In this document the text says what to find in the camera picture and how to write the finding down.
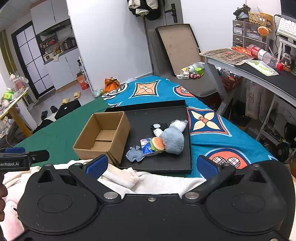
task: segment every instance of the ceiling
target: ceiling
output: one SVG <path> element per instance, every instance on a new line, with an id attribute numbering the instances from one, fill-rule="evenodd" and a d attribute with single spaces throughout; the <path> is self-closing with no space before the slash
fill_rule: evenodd
<path id="1" fill-rule="evenodd" d="M 0 31 L 30 12 L 30 5 L 39 0 L 9 0 L 0 10 Z"/>

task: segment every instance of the blue tissue package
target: blue tissue package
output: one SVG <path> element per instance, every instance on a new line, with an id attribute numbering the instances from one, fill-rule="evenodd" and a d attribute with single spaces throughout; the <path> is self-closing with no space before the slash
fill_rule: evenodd
<path id="1" fill-rule="evenodd" d="M 151 140 L 152 138 L 146 138 L 141 140 L 141 147 L 142 147 L 142 152 L 144 157 L 154 156 L 158 154 L 156 151 L 151 149 L 151 144 L 150 144 Z"/>

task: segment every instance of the cabinet door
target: cabinet door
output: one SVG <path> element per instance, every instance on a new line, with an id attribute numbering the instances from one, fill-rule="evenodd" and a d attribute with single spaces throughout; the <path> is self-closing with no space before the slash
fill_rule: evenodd
<path id="1" fill-rule="evenodd" d="M 58 61 L 51 61 L 45 65 L 50 78 L 57 89 L 71 83 L 75 79 L 70 71 L 65 54 L 59 57 Z"/>
<path id="2" fill-rule="evenodd" d="M 52 0 L 52 9 L 54 11 L 54 18 L 56 23 L 60 23 L 70 16 L 68 15 L 68 8 L 66 0 Z"/>
<path id="3" fill-rule="evenodd" d="M 38 34 L 56 24 L 52 3 L 50 0 L 42 2 L 31 9 L 35 33 Z"/>
<path id="4" fill-rule="evenodd" d="M 77 73 L 79 73 L 81 71 L 79 68 L 78 62 L 77 62 L 77 60 L 79 60 L 79 57 L 80 57 L 80 53 L 79 53 L 78 48 L 74 49 L 68 53 L 65 53 L 65 56 L 68 61 L 72 75 L 73 75 L 74 79 L 76 79 Z"/>

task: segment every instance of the shallow black box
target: shallow black box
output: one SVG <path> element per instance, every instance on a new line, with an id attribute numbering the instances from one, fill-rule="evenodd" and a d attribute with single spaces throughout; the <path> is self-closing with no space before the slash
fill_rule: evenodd
<path id="1" fill-rule="evenodd" d="M 134 104 L 106 109 L 106 112 L 117 111 L 124 111 L 131 124 L 119 168 L 132 167 L 137 171 L 154 174 L 190 174 L 192 172 L 191 143 L 188 125 L 183 132 L 185 142 L 184 149 L 180 155 L 163 152 L 156 156 L 146 157 L 141 162 L 130 162 L 126 158 L 126 153 L 130 147 L 141 146 L 141 139 L 155 136 L 151 132 L 150 125 L 166 122 L 169 126 L 174 120 L 188 120 L 185 100 Z"/>

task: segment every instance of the green cloth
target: green cloth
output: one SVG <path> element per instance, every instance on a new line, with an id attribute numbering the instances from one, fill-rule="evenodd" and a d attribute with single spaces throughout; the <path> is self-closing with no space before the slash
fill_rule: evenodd
<path id="1" fill-rule="evenodd" d="M 79 160 L 73 151 L 77 137 L 93 113 L 104 112 L 108 107 L 102 97 L 93 100 L 36 132 L 15 147 L 24 147 L 26 151 L 49 151 L 50 158 L 47 162 L 32 166 L 43 166 L 46 163 L 55 165 Z"/>

